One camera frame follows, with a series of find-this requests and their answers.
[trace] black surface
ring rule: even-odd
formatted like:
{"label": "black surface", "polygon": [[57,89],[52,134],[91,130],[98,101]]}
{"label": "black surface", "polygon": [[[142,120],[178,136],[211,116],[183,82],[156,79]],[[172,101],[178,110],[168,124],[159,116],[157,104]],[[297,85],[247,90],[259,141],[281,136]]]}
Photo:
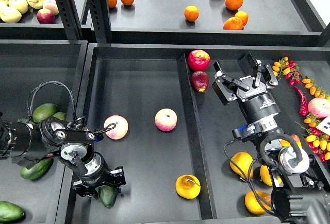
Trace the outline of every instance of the black surface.
{"label": "black surface", "polygon": [[[127,119],[126,137],[119,141],[105,137],[95,144],[111,168],[124,167],[127,184],[111,209],[77,196],[68,207],[74,208],[72,223],[200,219],[197,200],[185,200],[175,191],[176,179],[193,173],[176,58],[112,59],[92,54],[90,50],[87,62],[95,63],[95,68],[85,71],[91,83],[85,102],[87,124],[100,128],[115,114]],[[178,116],[176,128],[167,133],[154,124],[163,108]]]}
{"label": "black surface", "polygon": [[[78,96],[86,42],[6,40],[0,45],[0,110],[4,121],[27,118],[28,94],[43,82],[60,81]],[[35,107],[45,102],[54,102],[67,112],[69,95],[59,86],[44,87],[38,92]],[[0,165],[1,200],[24,209],[22,223],[54,223],[64,166],[55,160],[44,177],[29,181],[21,178],[22,168],[11,159],[0,161]]]}
{"label": "black surface", "polygon": [[[192,23],[184,16],[185,8],[190,5],[195,5],[200,12]],[[244,32],[308,32],[291,0],[244,0],[239,11],[249,14]],[[113,31],[223,32],[224,22],[235,13],[225,7],[225,0],[134,0],[130,7],[118,0],[117,6],[110,9],[110,19]]]}

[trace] red fruit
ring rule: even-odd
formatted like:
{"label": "red fruit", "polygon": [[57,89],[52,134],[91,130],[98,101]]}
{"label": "red fruit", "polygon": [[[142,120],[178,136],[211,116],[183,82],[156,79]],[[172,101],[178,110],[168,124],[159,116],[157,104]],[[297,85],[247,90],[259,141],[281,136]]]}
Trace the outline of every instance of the red fruit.
{"label": "red fruit", "polygon": [[325,162],[324,154],[319,154],[319,158],[323,163]]}
{"label": "red fruit", "polygon": [[206,70],[210,61],[210,55],[203,50],[193,50],[188,56],[188,65],[193,71]]}
{"label": "red fruit", "polygon": [[198,92],[205,92],[208,88],[209,78],[204,71],[196,71],[191,75],[191,85]]}
{"label": "red fruit", "polygon": [[320,153],[320,151],[317,148],[312,148],[312,150],[313,150],[314,154],[319,154]]}

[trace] cherry tomato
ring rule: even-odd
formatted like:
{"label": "cherry tomato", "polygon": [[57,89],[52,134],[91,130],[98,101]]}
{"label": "cherry tomato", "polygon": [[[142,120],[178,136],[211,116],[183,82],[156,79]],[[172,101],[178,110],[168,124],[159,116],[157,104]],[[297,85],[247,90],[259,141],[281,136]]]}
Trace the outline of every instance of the cherry tomato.
{"label": "cherry tomato", "polygon": [[320,141],[320,148],[321,148],[322,150],[325,150],[327,144],[328,144],[328,142],[327,142],[326,140],[321,140],[321,141]]}
{"label": "cherry tomato", "polygon": [[324,156],[325,160],[329,160],[330,159],[330,152],[326,153],[325,156]]}
{"label": "cherry tomato", "polygon": [[310,124],[311,123],[311,118],[305,118],[304,123],[305,124]]}
{"label": "cherry tomato", "polygon": [[303,83],[304,84],[311,83],[311,79],[305,78],[303,79]]}
{"label": "cherry tomato", "polygon": [[272,69],[273,69],[274,71],[276,71],[276,72],[279,72],[279,67],[277,67],[277,66],[275,66],[275,65],[272,67]]}
{"label": "cherry tomato", "polygon": [[325,156],[324,154],[319,154],[320,160],[324,163],[325,162]]}
{"label": "cherry tomato", "polygon": [[313,85],[314,85],[313,83],[308,83],[305,85],[305,88],[310,89],[311,87],[313,87]]}
{"label": "cherry tomato", "polygon": [[315,140],[316,140],[316,135],[309,135],[308,137],[306,137],[306,141],[308,143],[314,142]]}
{"label": "cherry tomato", "polygon": [[310,89],[309,89],[309,93],[311,94],[311,95],[315,95],[315,92],[316,92],[316,88],[313,86],[313,87],[311,87]]}
{"label": "cherry tomato", "polygon": [[318,124],[316,122],[311,122],[308,124],[309,127],[316,127]]}
{"label": "cherry tomato", "polygon": [[283,70],[283,74],[284,74],[284,75],[287,75],[287,74],[290,73],[290,71],[291,71],[290,68],[286,68],[285,70]]}

